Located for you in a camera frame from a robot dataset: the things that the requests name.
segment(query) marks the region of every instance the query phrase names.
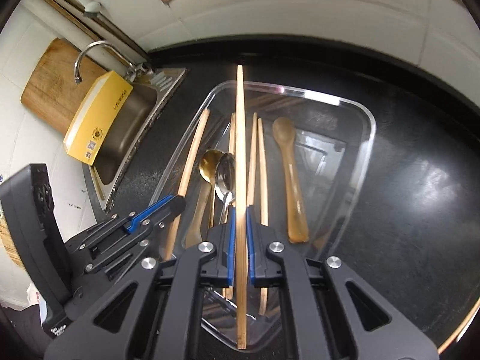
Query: chrome faucet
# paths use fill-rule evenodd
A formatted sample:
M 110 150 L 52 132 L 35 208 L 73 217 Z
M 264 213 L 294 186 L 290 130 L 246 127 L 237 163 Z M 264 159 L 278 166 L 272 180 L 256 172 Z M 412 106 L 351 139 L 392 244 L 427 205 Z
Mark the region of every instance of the chrome faucet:
M 80 62 L 82 61 L 82 58 L 85 56 L 88 50 L 95 46 L 103 46 L 109 48 L 128 64 L 129 67 L 127 69 L 127 73 L 124 76 L 124 79 L 126 79 L 126 81 L 128 81 L 129 83 L 132 83 L 138 74 L 153 74 L 152 68 L 145 66 L 143 63 L 135 64 L 130 59 L 122 55 L 122 53 L 108 40 L 98 40 L 97 42 L 90 43 L 87 47 L 85 47 L 85 49 L 82 50 L 82 52 L 80 52 L 80 54 L 78 54 L 78 57 L 73 66 L 75 82 L 77 85 L 82 82 L 82 77 L 80 76 Z

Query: silver bolt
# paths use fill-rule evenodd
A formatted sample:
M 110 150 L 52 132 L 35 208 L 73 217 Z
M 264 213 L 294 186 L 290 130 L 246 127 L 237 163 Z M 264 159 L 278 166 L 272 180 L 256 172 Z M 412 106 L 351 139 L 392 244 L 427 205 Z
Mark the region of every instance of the silver bolt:
M 213 250 L 213 243 L 207 241 L 201 242 L 198 244 L 198 250 L 203 253 L 208 253 Z
M 270 249 L 273 253 L 280 253 L 285 249 L 285 245 L 281 242 L 275 241 L 268 245 L 268 249 Z
M 330 268 L 340 268 L 340 266 L 342 265 L 342 260 L 340 260 L 337 256 L 330 256 L 329 258 L 327 258 L 327 265 Z
M 152 269 L 157 265 L 157 261 L 152 257 L 146 257 L 142 260 L 142 267 L 145 269 Z

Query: wooden cutting board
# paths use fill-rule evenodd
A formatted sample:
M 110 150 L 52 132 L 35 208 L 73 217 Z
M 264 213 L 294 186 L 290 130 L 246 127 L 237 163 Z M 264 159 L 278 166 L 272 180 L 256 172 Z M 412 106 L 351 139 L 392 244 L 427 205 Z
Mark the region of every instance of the wooden cutting board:
M 63 39 L 55 39 L 28 80 L 21 102 L 63 136 L 93 82 L 106 71 L 88 57 L 82 59 L 83 82 L 75 84 L 74 62 L 79 51 Z

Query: sink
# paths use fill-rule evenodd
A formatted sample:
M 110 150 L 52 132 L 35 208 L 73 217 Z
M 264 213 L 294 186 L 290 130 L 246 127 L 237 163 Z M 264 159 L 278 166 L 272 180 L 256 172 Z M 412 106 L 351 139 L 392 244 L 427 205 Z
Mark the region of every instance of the sink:
M 133 83 L 133 90 L 113 121 L 93 165 L 90 167 L 102 210 L 108 212 L 112 198 L 142 137 L 182 81 L 186 70 L 158 70 L 146 83 Z

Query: countertop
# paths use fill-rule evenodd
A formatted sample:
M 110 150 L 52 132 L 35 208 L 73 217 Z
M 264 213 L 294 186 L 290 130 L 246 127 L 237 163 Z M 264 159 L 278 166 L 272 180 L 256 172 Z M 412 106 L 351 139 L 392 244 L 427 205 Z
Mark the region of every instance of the countertop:
M 246 57 L 245 80 L 354 100 L 374 115 L 377 133 L 364 185 L 335 251 L 409 320 L 441 345 L 480 296 L 480 144 L 440 108 L 395 85 L 328 64 Z M 235 77 L 237 61 L 183 59 L 186 79 L 141 143 L 109 212 L 145 209 L 166 165 L 212 88 Z M 105 216 L 91 180 L 97 220 Z M 202 333 L 200 359 L 234 351 Z M 275 339 L 260 354 L 282 352 Z

